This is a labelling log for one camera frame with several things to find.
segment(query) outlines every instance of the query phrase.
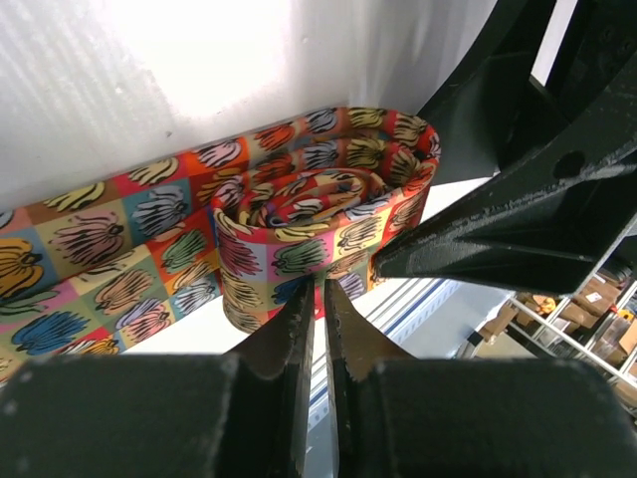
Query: fabric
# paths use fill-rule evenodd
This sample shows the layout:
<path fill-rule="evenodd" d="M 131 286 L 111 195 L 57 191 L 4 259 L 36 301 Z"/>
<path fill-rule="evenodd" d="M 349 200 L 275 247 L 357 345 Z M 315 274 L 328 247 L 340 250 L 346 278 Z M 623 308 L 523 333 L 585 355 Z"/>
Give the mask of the fabric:
<path fill-rule="evenodd" d="M 245 331 L 309 273 L 363 294 L 439 152 L 422 119 L 330 108 L 0 213 L 0 380 L 30 357 L 123 352 L 222 284 Z"/>

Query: banana print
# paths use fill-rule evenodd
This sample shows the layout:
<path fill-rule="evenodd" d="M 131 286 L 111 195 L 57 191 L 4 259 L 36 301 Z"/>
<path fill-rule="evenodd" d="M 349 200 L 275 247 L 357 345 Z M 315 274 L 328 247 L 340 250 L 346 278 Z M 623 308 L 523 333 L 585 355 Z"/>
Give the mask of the banana print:
<path fill-rule="evenodd" d="M 393 162 L 389 171 L 389 182 L 394 187 L 404 186 L 409 178 L 414 175 L 418 159 L 404 150 L 393 155 Z"/>
<path fill-rule="evenodd" d="M 96 310 L 107 316 L 127 311 L 152 286 L 152 276 L 143 270 L 126 271 L 108 282 L 96 295 Z"/>
<path fill-rule="evenodd" d="M 342 259 L 334 262 L 327 269 L 327 277 L 329 279 L 338 279 L 343 274 L 351 271 L 354 267 L 366 262 L 369 259 L 369 253 L 366 250 L 357 251 Z"/>
<path fill-rule="evenodd" d="M 414 147 L 426 128 L 427 121 L 424 119 L 404 115 L 403 113 L 396 115 L 396 129 L 394 130 L 394 134 L 396 139 L 407 147 Z"/>
<path fill-rule="evenodd" d="M 376 169 L 384 157 L 385 142 L 380 139 L 353 139 L 347 147 L 347 166 Z"/>
<path fill-rule="evenodd" d="M 48 306 L 41 304 L 58 296 L 58 291 L 45 291 L 28 299 L 12 301 L 7 304 L 0 304 L 0 322 L 2 317 L 11 317 L 12 321 L 18 321 L 29 314 L 42 313 L 48 309 Z"/>
<path fill-rule="evenodd" d="M 197 254 L 206 249 L 207 243 L 206 236 L 198 229 L 182 234 L 161 255 L 161 267 L 168 274 L 175 274 L 185 269 L 195 261 Z"/>
<path fill-rule="evenodd" d="M 380 232 L 380 217 L 374 216 L 347 226 L 340 233 L 338 247 L 340 254 L 348 254 L 361 249 Z"/>
<path fill-rule="evenodd" d="M 27 356 L 121 353 L 222 292 L 244 332 L 309 274 L 359 296 L 439 156 L 423 119 L 330 107 L 0 212 L 0 381 Z"/>
<path fill-rule="evenodd" d="M 380 127 L 383 119 L 387 115 L 387 110 L 374 108 L 350 108 L 349 120 L 356 128 Z"/>
<path fill-rule="evenodd" d="M 257 292 L 237 276 L 221 269 L 224 297 L 237 307 L 256 309 L 263 304 Z"/>
<path fill-rule="evenodd" d="M 327 248 L 319 239 L 306 241 L 279 249 L 275 258 L 272 265 L 277 268 L 278 275 L 306 274 L 327 259 Z"/>
<path fill-rule="evenodd" d="M 198 262 L 193 264 L 183 271 L 183 273 L 174 282 L 174 290 L 179 291 L 180 289 L 189 286 L 193 282 L 198 281 L 209 274 L 212 274 L 212 266 L 208 262 Z"/>
<path fill-rule="evenodd" d="M 261 326 L 255 316 L 242 311 L 231 302 L 226 301 L 225 298 L 223 301 L 223 313 L 233 326 L 246 334 L 251 334 Z"/>
<path fill-rule="evenodd" d="M 140 186 L 155 185 L 168 179 L 177 169 L 179 169 L 179 160 L 176 157 L 168 157 L 148 166 L 134 169 L 128 174 L 128 179 Z"/>
<path fill-rule="evenodd" d="M 7 368 L 9 368 L 9 366 L 11 366 L 12 361 L 13 360 L 11 358 L 5 358 L 0 356 L 0 373 L 5 371 Z"/>
<path fill-rule="evenodd" d="M 0 301 L 35 286 L 44 276 L 44 267 L 38 265 L 42 259 L 42 254 L 33 253 L 30 242 L 0 238 Z"/>
<path fill-rule="evenodd" d="M 241 169 L 238 167 L 229 167 L 222 169 L 219 172 L 215 172 L 212 176 L 212 182 L 201 186 L 201 190 L 197 192 L 197 199 L 200 204 L 208 204 L 213 194 L 217 192 L 219 186 L 233 176 L 241 173 Z"/>
<path fill-rule="evenodd" d="M 58 212 L 77 211 L 96 202 L 106 191 L 106 183 L 96 182 L 90 186 L 81 187 L 75 191 L 61 194 L 52 199 L 43 201 L 49 208 L 55 208 Z"/>
<path fill-rule="evenodd" d="M 299 227 L 278 227 L 275 230 L 275 236 L 281 242 L 298 242 L 303 239 L 311 239 L 319 234 L 323 229 L 328 229 L 329 224 L 318 222 L 316 224 L 307 224 Z"/>
<path fill-rule="evenodd" d="M 374 286 L 378 286 L 387 282 L 387 279 L 385 279 L 384 277 L 380 277 L 380 275 L 378 274 L 378 270 L 375 267 L 370 265 L 369 269 L 371 269 L 370 279 Z"/>
<path fill-rule="evenodd" d="M 421 201 L 422 196 L 418 194 L 398 206 L 389 219 L 389 230 L 400 232 L 409 227 L 409 223 L 422 211 Z"/>

